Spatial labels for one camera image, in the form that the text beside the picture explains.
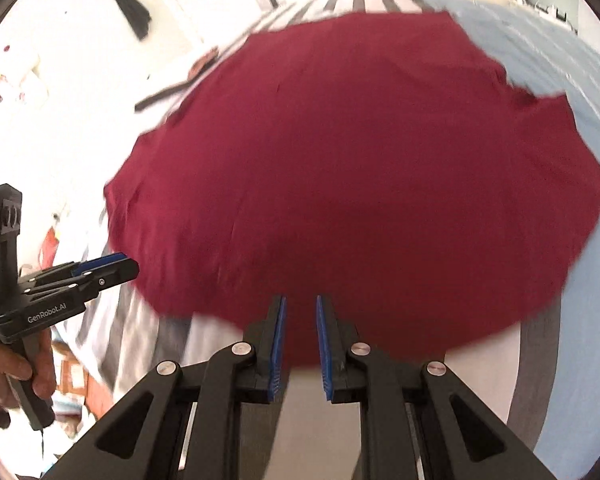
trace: bed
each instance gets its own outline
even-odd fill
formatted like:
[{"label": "bed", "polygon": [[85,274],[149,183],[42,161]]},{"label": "bed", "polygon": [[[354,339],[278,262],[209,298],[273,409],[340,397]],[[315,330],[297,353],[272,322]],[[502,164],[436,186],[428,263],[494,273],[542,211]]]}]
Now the bed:
[{"label": "bed", "polygon": [[[352,10],[443,9],[474,43],[504,65],[512,83],[534,94],[566,92],[580,135],[600,163],[600,56],[575,34],[523,9],[469,0],[310,0],[265,14],[237,42],[222,50],[221,56],[230,56],[250,32],[328,19]],[[180,80],[187,62],[190,65],[190,59],[183,60],[165,70],[165,84]],[[129,130],[126,144],[118,150],[119,163],[128,154],[125,150],[130,149],[134,136],[155,126],[186,94],[174,94],[137,115],[134,130]],[[111,176],[103,175],[98,184],[103,185]],[[61,224],[56,264],[96,258],[110,251],[102,186],[92,191],[71,204],[71,212]],[[129,284],[105,291],[88,305],[85,314],[65,321],[58,329],[91,375],[116,398],[160,361],[176,360],[183,365],[200,362],[240,339],[235,327],[210,317],[159,319]],[[557,478],[600,478],[600,222],[571,269],[561,298],[551,307],[501,334],[449,351],[445,361]],[[289,414],[302,403],[301,397],[306,400],[306,395],[295,392],[306,393],[311,385],[319,389],[318,383],[317,372],[292,373],[282,412],[270,422],[269,433],[275,431],[276,424],[278,432],[267,477],[273,478],[279,468],[287,472],[294,469],[281,458],[286,446],[300,442],[308,449],[306,434],[292,436],[302,433],[302,421]],[[323,449],[312,448],[305,456],[325,452],[333,428],[339,428],[342,436],[342,425],[352,424],[350,440],[344,438],[346,442],[339,447],[333,444],[337,449],[328,449],[331,456],[340,456],[340,460],[332,461],[341,464],[332,478],[346,478],[359,452],[359,438],[355,444],[359,429],[354,428],[357,415],[355,410],[348,414],[339,411],[333,416],[340,422],[334,424],[328,413],[333,412],[311,417],[312,431],[323,436],[317,439],[321,443],[317,447]],[[324,468],[324,463],[315,462]],[[324,474],[324,469],[317,470]],[[302,475],[311,477],[311,472],[304,469]]]}]

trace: logo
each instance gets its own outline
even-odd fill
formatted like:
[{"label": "logo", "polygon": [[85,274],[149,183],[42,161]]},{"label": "logo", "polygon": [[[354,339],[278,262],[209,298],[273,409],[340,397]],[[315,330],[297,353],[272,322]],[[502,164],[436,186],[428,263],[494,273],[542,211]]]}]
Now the logo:
[{"label": "logo", "polygon": [[35,323],[37,321],[45,319],[45,317],[52,316],[53,314],[57,314],[61,310],[65,310],[65,309],[66,309],[66,303],[60,303],[58,306],[43,310],[42,312],[37,313],[35,316],[27,317],[27,321],[29,323]]}]

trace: red cloth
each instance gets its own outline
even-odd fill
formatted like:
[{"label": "red cloth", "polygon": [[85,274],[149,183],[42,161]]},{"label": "red cloth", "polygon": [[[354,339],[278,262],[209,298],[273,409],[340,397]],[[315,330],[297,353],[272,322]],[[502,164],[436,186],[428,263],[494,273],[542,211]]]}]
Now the red cloth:
[{"label": "red cloth", "polygon": [[564,95],[536,98],[447,13],[350,14],[251,36],[106,186],[110,243],[160,314],[244,327],[315,296],[413,358],[545,306],[600,216]]}]

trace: black handle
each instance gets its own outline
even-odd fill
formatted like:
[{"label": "black handle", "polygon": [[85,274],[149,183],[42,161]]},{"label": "black handle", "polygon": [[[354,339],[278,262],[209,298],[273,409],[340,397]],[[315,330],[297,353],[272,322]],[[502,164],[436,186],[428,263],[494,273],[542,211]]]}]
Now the black handle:
[{"label": "black handle", "polygon": [[[33,368],[33,376],[36,375],[34,366],[36,356],[40,347],[38,345],[38,334],[26,336],[24,339],[19,339],[10,345],[11,350],[23,356]],[[40,399],[34,391],[32,380],[19,381],[9,378],[9,382],[13,392],[18,399],[18,403],[22,407],[22,411],[27,415],[29,423],[34,431],[40,431],[48,428],[56,420],[54,410],[51,408],[51,400]]]}]

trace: human hand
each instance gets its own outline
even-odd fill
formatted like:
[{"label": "human hand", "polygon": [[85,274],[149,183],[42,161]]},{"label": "human hand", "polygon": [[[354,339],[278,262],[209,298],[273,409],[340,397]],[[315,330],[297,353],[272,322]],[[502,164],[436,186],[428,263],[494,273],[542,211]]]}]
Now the human hand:
[{"label": "human hand", "polygon": [[[51,349],[51,329],[38,333],[40,352],[35,359],[36,375],[33,391],[41,399],[49,399],[56,389],[56,367]],[[7,375],[25,381],[32,376],[29,362],[6,345],[0,344],[0,409],[17,408],[18,401],[7,381]]]}]

